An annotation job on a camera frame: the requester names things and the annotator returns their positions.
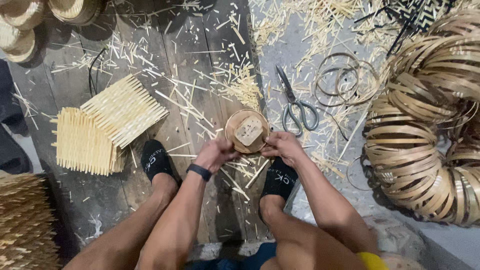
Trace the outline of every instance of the scissor handle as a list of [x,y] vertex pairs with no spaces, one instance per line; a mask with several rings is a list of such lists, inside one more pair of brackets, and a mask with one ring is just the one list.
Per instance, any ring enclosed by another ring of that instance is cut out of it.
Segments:
[[[293,110],[292,110],[292,105],[293,104],[297,105],[300,108],[300,115],[301,115],[301,118],[302,118],[302,122],[305,125],[305,128],[309,131],[315,130],[318,127],[318,122],[319,122],[318,112],[317,112],[317,110],[315,109],[314,106],[312,106],[311,104],[309,104],[305,101],[301,101],[301,100],[300,101],[297,100],[294,103],[289,103],[287,105],[287,107],[285,107],[285,109],[283,111],[283,117],[282,117],[283,129],[287,132],[290,132],[290,130],[288,130],[288,128],[287,128],[287,113],[288,113],[290,115],[290,117],[292,118],[293,122],[295,123],[295,125],[300,130],[298,133],[295,133],[295,136],[300,137],[303,134],[303,129],[302,129],[302,126],[300,124],[300,121],[298,120],[298,118],[293,113]],[[313,122],[313,126],[311,126],[311,127],[308,126],[308,124],[307,124],[307,118],[305,116],[305,109],[303,108],[304,106],[309,108],[313,112],[313,115],[315,117],[315,120]]]
[[312,130],[315,130],[317,129],[318,127],[318,122],[320,120],[320,117],[318,116],[318,112],[317,112],[317,109],[312,106],[310,103],[308,102],[305,102],[303,100],[300,100],[300,104],[302,104],[304,107],[307,107],[310,109],[311,112],[313,112],[313,116],[315,118],[315,120],[313,120],[313,126],[308,126],[307,124],[307,118],[305,116],[305,110],[303,109],[303,107],[300,107],[300,112],[301,112],[301,118],[302,118],[302,121],[303,121],[303,124],[305,125],[305,128],[308,130],[308,131],[312,131]]

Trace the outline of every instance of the person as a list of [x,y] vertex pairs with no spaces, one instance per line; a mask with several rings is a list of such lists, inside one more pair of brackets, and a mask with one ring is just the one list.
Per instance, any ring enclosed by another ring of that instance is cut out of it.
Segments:
[[[272,232],[273,252],[263,245],[244,263],[215,261],[191,269],[386,269],[376,239],[352,205],[329,183],[292,133],[272,132],[261,150],[276,157],[267,171],[259,215]],[[224,138],[206,142],[196,166],[216,173],[239,153]],[[205,191],[200,172],[188,171],[181,183],[160,142],[145,143],[142,166],[153,194],[126,220],[100,236],[65,269],[183,268],[197,236]],[[300,180],[317,226],[283,212],[296,180]]]

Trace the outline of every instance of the woven bamboo basket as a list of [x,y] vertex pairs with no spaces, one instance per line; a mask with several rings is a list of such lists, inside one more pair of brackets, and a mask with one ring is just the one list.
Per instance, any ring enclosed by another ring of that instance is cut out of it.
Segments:
[[100,14],[99,0],[48,0],[48,5],[59,20],[72,25],[89,25]]
[[8,60],[15,63],[25,63],[32,59],[36,51],[35,33],[28,31],[27,35],[22,36],[18,41],[18,47],[14,50],[5,51]]
[[19,29],[9,25],[0,16],[0,49],[3,51],[15,49],[17,41],[27,32],[23,33]]
[[0,6],[4,21],[20,30],[30,30],[43,19],[44,0],[15,0]]

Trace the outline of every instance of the woven bamboo piece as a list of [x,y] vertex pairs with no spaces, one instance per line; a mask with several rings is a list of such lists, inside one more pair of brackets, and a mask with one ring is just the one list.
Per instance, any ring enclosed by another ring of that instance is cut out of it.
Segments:
[[168,114],[132,74],[103,90],[80,109],[120,148]]
[[0,6],[5,22],[20,30],[30,30],[42,22],[45,0],[15,0]]
[[109,175],[121,172],[126,152],[113,145],[107,135],[77,108],[63,108],[57,123],[57,164],[73,171]]
[[[462,226],[480,223],[478,25],[478,10],[460,11],[403,47],[369,109],[364,146],[396,205]],[[437,129],[452,140],[445,157],[435,147]]]
[[33,30],[29,30],[28,34],[20,39],[15,49],[4,51],[4,53],[8,60],[15,63],[24,63],[33,58],[36,48],[35,33]]
[[89,25],[100,14],[100,0],[48,0],[55,17],[72,25]]
[[0,175],[0,269],[59,269],[44,179]]

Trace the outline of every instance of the forearm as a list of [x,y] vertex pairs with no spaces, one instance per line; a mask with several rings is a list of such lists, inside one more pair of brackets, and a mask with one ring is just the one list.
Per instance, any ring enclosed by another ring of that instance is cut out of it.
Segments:
[[367,224],[348,200],[330,184],[316,164],[306,155],[297,164],[296,171],[319,228],[353,252],[377,253],[376,241]]
[[205,181],[190,171],[145,243],[141,269],[183,264],[197,235],[204,191]]

